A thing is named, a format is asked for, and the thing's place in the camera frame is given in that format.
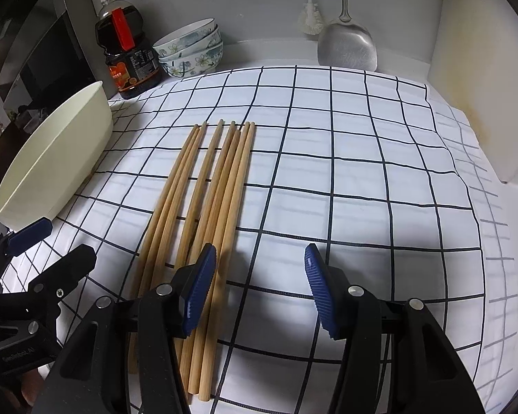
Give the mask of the floral ceramic bowl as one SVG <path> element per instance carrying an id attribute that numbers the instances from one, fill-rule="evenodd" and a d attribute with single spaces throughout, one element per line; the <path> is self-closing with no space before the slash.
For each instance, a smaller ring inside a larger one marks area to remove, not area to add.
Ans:
<path id="1" fill-rule="evenodd" d="M 224 43 L 221 41 L 217 45 L 185 57 L 160 59 L 159 64 L 171 77 L 188 78 L 216 69 L 222 60 L 223 52 Z"/>
<path id="2" fill-rule="evenodd" d="M 160 57 L 178 53 L 211 34 L 216 27 L 214 18 L 194 21 L 158 39 L 153 49 Z"/>
<path id="3" fill-rule="evenodd" d="M 206 37 L 197 41 L 196 43 L 192 44 L 191 46 L 189 46 L 185 49 L 182 49 L 180 51 L 174 52 L 172 54 L 169 54 L 167 56 L 160 57 L 159 60 L 161 62 L 165 62 L 165 61 L 172 61 L 175 59 L 186 57 L 186 56 L 195 54 L 199 51 L 214 47 L 221 42 L 222 42 L 221 31 L 220 31 L 220 28 L 217 27 L 212 33 L 208 34 Z"/>

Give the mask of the bottom floral ceramic bowl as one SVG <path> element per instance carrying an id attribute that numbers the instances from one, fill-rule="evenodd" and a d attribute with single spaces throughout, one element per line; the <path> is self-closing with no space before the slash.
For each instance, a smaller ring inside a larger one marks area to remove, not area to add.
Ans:
<path id="1" fill-rule="evenodd" d="M 223 52 L 224 43 L 221 41 L 217 45 L 185 57 L 160 59 L 159 64 L 171 77 L 188 78 L 216 69 L 222 60 Z"/>

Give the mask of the black range hood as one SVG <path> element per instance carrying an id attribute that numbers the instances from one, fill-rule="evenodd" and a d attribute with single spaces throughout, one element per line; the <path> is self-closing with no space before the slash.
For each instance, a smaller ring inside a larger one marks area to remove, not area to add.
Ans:
<path id="1" fill-rule="evenodd" d="M 12 92 L 20 73 L 43 49 L 54 27 L 63 21 L 74 51 L 81 53 L 92 76 L 112 95 L 102 49 L 95 38 L 97 16 L 92 0 L 13 0 L 13 13 L 0 20 L 0 95 Z"/>

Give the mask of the white dish brush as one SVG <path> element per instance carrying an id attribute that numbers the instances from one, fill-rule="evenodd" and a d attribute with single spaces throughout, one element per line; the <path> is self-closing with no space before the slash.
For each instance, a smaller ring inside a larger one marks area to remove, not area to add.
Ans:
<path id="1" fill-rule="evenodd" d="M 299 30 L 307 36 L 315 37 L 323 31 L 324 20 L 313 0 L 306 0 L 298 16 L 297 24 Z"/>

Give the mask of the dark cooking pot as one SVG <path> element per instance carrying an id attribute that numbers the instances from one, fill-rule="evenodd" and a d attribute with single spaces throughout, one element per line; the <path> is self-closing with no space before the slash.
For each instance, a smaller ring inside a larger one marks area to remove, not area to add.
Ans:
<path id="1" fill-rule="evenodd" d="M 13 159 L 21 150 L 30 135 L 10 122 L 0 135 L 0 185 Z"/>

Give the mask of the white black checkered cloth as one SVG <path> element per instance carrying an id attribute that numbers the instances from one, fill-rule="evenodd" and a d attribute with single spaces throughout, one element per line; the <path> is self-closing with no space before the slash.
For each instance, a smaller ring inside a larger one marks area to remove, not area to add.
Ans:
<path id="1" fill-rule="evenodd" d="M 138 252 L 195 125 L 256 126 L 209 402 L 195 413 L 324 413 L 342 343 L 322 329 L 304 269 L 315 243 L 351 283 L 418 298 L 443 327 L 485 410 L 511 396 L 518 288 L 509 228 L 466 116 L 425 85 L 326 67 L 253 67 L 114 98 L 96 172 L 50 237 L 13 260 L 6 290 L 74 246 L 94 270 L 65 298 L 59 338 L 92 302 L 130 294 Z"/>

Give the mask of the top floral ceramic bowl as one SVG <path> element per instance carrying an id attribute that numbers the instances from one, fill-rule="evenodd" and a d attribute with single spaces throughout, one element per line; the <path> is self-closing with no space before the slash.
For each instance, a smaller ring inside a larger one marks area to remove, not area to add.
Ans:
<path id="1" fill-rule="evenodd" d="M 214 18 L 194 21 L 158 39 L 153 49 L 160 57 L 178 53 L 211 34 L 216 27 Z"/>

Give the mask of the metal spatula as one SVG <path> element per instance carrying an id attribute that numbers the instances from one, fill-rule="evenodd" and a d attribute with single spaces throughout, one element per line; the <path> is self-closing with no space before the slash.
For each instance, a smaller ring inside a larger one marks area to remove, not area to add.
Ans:
<path id="1" fill-rule="evenodd" d="M 319 34 L 317 59 L 321 66 L 336 66 L 375 71 L 377 48 L 370 32 L 353 21 L 349 0 L 342 0 L 339 18 L 326 25 Z"/>

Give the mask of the white cutting board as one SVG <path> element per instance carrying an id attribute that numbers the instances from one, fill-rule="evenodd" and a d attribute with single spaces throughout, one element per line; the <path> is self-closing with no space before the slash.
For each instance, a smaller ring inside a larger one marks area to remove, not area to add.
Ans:
<path id="1" fill-rule="evenodd" d="M 467 116 L 497 177 L 518 185 L 518 15 L 506 0 L 443 0 L 430 84 Z"/>

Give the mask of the dark soy sauce bottle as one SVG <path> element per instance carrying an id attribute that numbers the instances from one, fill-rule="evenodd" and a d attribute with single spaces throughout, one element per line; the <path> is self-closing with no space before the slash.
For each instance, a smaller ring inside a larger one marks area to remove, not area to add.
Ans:
<path id="1" fill-rule="evenodd" d="M 131 99 L 157 86 L 163 78 L 158 56 L 144 31 L 139 10 L 124 0 L 100 0 L 95 24 L 97 44 L 105 55 L 119 95 Z"/>

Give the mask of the middle floral ceramic bowl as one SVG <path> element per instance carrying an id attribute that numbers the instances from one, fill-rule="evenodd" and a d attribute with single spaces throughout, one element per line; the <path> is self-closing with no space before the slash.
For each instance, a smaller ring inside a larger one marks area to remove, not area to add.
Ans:
<path id="1" fill-rule="evenodd" d="M 165 61 L 172 61 L 175 59 L 186 57 L 186 56 L 195 54 L 199 51 L 214 47 L 221 42 L 222 42 L 221 31 L 220 31 L 220 28 L 217 27 L 212 33 L 208 34 L 206 37 L 197 41 L 196 43 L 192 44 L 191 46 L 189 46 L 185 49 L 182 49 L 180 51 L 174 52 L 172 54 L 169 54 L 167 56 L 160 57 L 159 60 L 161 62 L 165 62 Z"/>

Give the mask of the large cream round bowl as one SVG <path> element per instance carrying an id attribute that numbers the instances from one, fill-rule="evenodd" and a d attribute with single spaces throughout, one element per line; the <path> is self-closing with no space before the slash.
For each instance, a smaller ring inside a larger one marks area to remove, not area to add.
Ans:
<path id="1" fill-rule="evenodd" d="M 0 185 L 0 223 L 17 232 L 54 220 L 92 172 L 113 130 L 101 80 L 71 96 L 30 135 Z"/>

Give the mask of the wooden chopstick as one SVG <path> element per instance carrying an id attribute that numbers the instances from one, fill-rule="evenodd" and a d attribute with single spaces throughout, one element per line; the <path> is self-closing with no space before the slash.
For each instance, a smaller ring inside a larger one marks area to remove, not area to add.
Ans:
<path id="1" fill-rule="evenodd" d="M 220 251 L 222 228 L 218 227 L 220 223 L 219 217 L 224 188 L 228 182 L 238 142 L 239 131 L 236 124 L 232 121 L 213 170 L 211 182 L 209 182 L 208 191 L 205 195 L 205 202 L 202 205 L 199 223 L 192 244 L 191 261 L 197 257 L 198 252 L 203 249 L 206 243 L 213 245 L 217 252 Z M 184 341 L 182 347 L 180 373 L 184 389 L 191 395 L 196 395 L 199 389 L 213 288 L 214 279 L 211 281 L 199 323 L 196 329 L 192 331 L 192 335 Z"/>
<path id="2" fill-rule="evenodd" d="M 153 277 L 150 282 L 150 287 L 147 288 L 147 291 L 151 288 L 152 285 L 156 283 L 160 283 L 163 280 L 163 273 L 164 273 L 164 267 L 165 262 L 168 258 L 168 255 L 170 253 L 170 243 L 171 243 L 171 236 L 174 231 L 175 223 L 176 223 L 176 217 L 178 217 L 178 212 L 180 209 L 180 203 L 183 197 L 183 193 L 185 192 L 185 185 L 188 182 L 189 178 L 189 172 L 191 171 L 191 168 L 193 164 L 195 163 L 195 157 L 197 154 L 197 151 L 203 141 L 205 131 L 207 130 L 207 124 L 204 122 L 199 127 L 199 133 L 196 137 L 196 140 L 193 141 L 191 150 L 188 154 L 188 158 L 185 162 L 185 165 L 183 166 L 182 171 L 180 172 L 180 180 L 179 183 L 176 185 L 176 189 L 174 191 L 174 197 L 171 201 L 171 205 L 168 211 L 167 219 L 165 226 L 163 228 L 163 235 L 162 235 L 162 241 L 160 248 L 158 250 L 157 258 L 155 261 L 155 267 L 153 271 Z"/>
<path id="3" fill-rule="evenodd" d="M 196 140 L 198 133 L 199 127 L 196 124 L 190 131 L 179 155 L 176 157 L 176 162 L 174 163 L 167 181 L 163 186 L 163 191 L 160 194 L 150 222 L 147 226 L 138 263 L 134 272 L 130 299 L 136 299 L 145 293 L 147 288 L 150 287 L 155 261 L 162 241 L 163 228 L 166 223 L 171 201 L 174 197 L 174 191 L 180 180 L 180 172 L 185 165 L 192 143 Z"/>
<path id="4" fill-rule="evenodd" d="M 214 190 L 212 202 L 209 204 L 208 224 L 205 227 L 204 240 L 210 243 L 216 249 L 216 268 L 221 264 L 222 241 L 226 223 L 228 222 L 228 213 L 232 201 L 233 191 L 238 175 L 239 162 L 244 150 L 245 141 L 250 129 L 250 124 L 246 122 L 243 130 L 239 131 L 235 126 L 231 126 L 230 131 L 233 133 L 229 144 L 228 152 L 223 161 L 218 160 L 217 166 L 220 169 L 219 177 L 211 182 L 211 188 Z M 204 309 L 200 323 L 195 330 L 195 337 L 192 349 L 192 362 L 190 368 L 190 376 L 188 382 L 188 392 L 192 395 L 199 393 L 200 378 L 204 361 L 205 344 L 207 343 L 208 327 L 211 321 L 212 300 L 215 288 L 215 280 L 218 270 L 215 270 L 211 281 L 208 297 L 205 300 Z"/>
<path id="5" fill-rule="evenodd" d="M 255 123 L 246 122 L 240 139 L 240 143 L 242 144 L 241 152 L 238 153 L 237 158 L 233 162 L 229 182 L 227 184 L 229 192 L 224 195 L 226 201 L 222 202 L 221 207 L 220 218 L 225 221 L 225 225 L 222 230 L 222 243 L 218 255 L 218 269 L 214 281 L 211 306 L 209 310 L 209 323 L 207 335 L 205 336 L 203 361 L 199 379 L 200 385 L 198 399 L 204 402 L 209 401 L 211 394 L 217 340 L 222 319 L 224 289 L 235 242 L 236 225 L 241 206 L 243 185 L 249 167 L 254 134 Z"/>
<path id="6" fill-rule="evenodd" d="M 190 205 L 188 207 L 182 236 L 180 240 L 180 246 L 178 250 L 178 254 L 176 255 L 175 269 L 186 265 L 188 260 L 188 255 L 191 250 L 192 239 L 194 236 L 194 232 L 196 230 L 196 218 L 199 216 L 204 192 L 205 192 L 205 181 L 209 176 L 210 169 L 212 167 L 213 158 L 215 155 L 215 150 L 219 143 L 220 137 L 222 135 L 222 129 L 224 126 L 224 120 L 218 122 L 217 127 L 214 131 L 212 139 L 209 142 L 209 147 L 207 149 L 207 153 L 205 154 L 205 158 L 202 162 L 202 166 L 200 168 L 197 181 L 194 185 L 192 192 L 192 199 Z"/>
<path id="7" fill-rule="evenodd" d="M 197 260 L 205 244 L 214 242 L 222 205 L 223 188 L 228 180 L 230 167 L 238 146 L 239 133 L 236 125 L 232 122 L 229 125 L 220 154 L 215 154 L 223 127 L 224 122 L 220 121 L 210 140 L 187 212 L 185 222 L 187 232 L 182 236 L 180 245 L 190 248 L 188 257 L 190 264 Z M 180 374 L 185 390 L 191 394 L 197 393 L 198 371 L 201 369 L 211 297 L 212 290 L 208 290 L 205 293 L 205 303 L 199 323 L 181 346 Z"/>

